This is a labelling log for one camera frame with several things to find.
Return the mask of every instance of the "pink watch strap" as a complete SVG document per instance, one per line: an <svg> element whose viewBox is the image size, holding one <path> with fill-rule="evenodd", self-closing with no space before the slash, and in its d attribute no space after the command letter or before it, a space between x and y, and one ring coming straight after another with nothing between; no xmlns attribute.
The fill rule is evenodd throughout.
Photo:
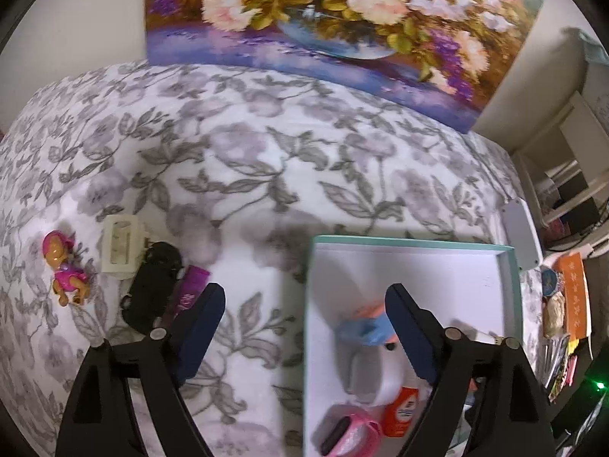
<svg viewBox="0 0 609 457"><path fill-rule="evenodd" d="M369 415L369 413L363 409L360 409L359 407L353 407L349 412L348 417L351 419L349 428L346 430L345 434L340 438L331 452L327 455L327 457L338 457L337 452L339 452L343 445L349 441L352 432L362 427L364 427L366 430L365 436L362 437L363 441L358 443L357 447L347 455L348 457L373 457L381 445L381 425L371 415Z"/></svg>

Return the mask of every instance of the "orange box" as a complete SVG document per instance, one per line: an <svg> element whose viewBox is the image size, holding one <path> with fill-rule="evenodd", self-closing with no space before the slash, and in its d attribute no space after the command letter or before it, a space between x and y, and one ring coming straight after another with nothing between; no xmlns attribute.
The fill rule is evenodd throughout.
<svg viewBox="0 0 609 457"><path fill-rule="evenodd" d="M586 275L579 253L562 256L554 265L564 274L565 332L571 340L586 338L588 329L588 295Z"/></svg>

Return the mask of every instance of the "white wall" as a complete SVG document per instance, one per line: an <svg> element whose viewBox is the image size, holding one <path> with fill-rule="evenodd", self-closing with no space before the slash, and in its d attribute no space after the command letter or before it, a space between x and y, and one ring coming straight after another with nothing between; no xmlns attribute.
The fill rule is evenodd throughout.
<svg viewBox="0 0 609 457"><path fill-rule="evenodd" d="M143 58L143 22L142 0L37 0L0 54L0 128L52 81ZM564 103L585 71L572 27L591 32L571 0L546 0L477 132L512 150Z"/></svg>

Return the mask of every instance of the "pink watch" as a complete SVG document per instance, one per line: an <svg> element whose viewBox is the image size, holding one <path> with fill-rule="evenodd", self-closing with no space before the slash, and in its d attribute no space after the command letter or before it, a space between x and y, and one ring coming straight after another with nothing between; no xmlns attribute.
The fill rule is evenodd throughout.
<svg viewBox="0 0 609 457"><path fill-rule="evenodd" d="M381 445L381 425L359 407L342 417L320 447L323 457L372 457Z"/></svg>

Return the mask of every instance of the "bed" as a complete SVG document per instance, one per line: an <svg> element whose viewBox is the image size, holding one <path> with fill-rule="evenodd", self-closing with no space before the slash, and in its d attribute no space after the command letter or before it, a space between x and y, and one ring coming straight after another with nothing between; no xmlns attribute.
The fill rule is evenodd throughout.
<svg viewBox="0 0 609 457"><path fill-rule="evenodd" d="M311 237L505 244L496 210L520 193L496 144L332 83L146 62L66 78L39 90L0 144L0 398L33 449L52 455L89 345L137 338L119 314L126 284L98 270L104 218L138 214L226 290L182 389L214 454L299 455ZM41 242L55 229L75 234L92 277L84 307L62 308L51 292ZM521 286L535 366L538 272ZM132 392L149 455L162 455Z"/></svg>

